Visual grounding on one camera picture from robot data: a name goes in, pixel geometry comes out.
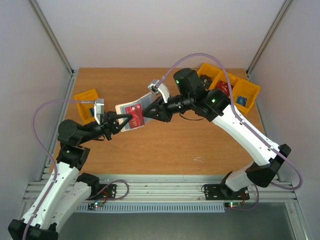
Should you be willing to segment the beige card holder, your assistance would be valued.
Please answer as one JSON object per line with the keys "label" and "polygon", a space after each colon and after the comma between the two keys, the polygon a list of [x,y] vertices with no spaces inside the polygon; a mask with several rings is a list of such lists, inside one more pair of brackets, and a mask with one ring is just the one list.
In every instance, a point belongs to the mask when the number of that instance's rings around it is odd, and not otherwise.
{"label": "beige card holder", "polygon": [[152,119],[143,116],[143,110],[145,110],[153,101],[155,96],[152,93],[147,93],[135,101],[118,104],[115,106],[115,111],[117,115],[131,114],[132,119],[128,121],[126,117],[119,118],[117,121],[121,125],[126,123],[126,125],[120,130],[121,132],[127,132],[130,130],[135,130],[144,127]]}

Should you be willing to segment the teal credit card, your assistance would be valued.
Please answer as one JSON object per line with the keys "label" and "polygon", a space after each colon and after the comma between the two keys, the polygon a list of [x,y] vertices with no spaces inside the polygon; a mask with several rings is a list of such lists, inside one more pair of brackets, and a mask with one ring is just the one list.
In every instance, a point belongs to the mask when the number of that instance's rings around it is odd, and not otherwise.
{"label": "teal credit card", "polygon": [[95,116],[95,109],[92,107],[89,109],[89,111],[90,111],[91,116],[94,117]]}

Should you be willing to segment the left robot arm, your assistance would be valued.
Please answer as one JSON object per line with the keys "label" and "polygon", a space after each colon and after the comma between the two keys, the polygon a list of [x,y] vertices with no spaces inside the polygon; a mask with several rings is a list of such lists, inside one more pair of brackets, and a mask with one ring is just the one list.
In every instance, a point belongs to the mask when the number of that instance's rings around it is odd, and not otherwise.
{"label": "left robot arm", "polygon": [[100,137],[111,140],[132,119],[131,114],[109,111],[100,120],[80,125],[73,120],[58,126],[60,151],[53,171],[31,208],[21,219],[13,219],[8,231],[13,240],[56,240],[66,221],[87,199],[101,193],[100,179],[80,173],[90,149],[82,144]]}

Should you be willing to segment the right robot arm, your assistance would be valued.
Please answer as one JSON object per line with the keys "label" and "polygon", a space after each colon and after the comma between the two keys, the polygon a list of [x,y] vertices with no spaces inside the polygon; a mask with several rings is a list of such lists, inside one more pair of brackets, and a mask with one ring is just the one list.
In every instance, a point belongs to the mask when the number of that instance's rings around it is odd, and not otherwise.
{"label": "right robot arm", "polygon": [[226,131],[252,157],[248,166],[229,172],[220,183],[224,199],[234,197],[239,190],[250,185],[266,188],[281,168],[291,148],[268,140],[241,113],[232,106],[230,98],[219,89],[207,90],[195,70],[183,68],[173,75],[179,94],[170,96],[168,88],[153,80],[148,89],[161,96],[146,107],[146,118],[170,122],[174,114],[192,110]]}

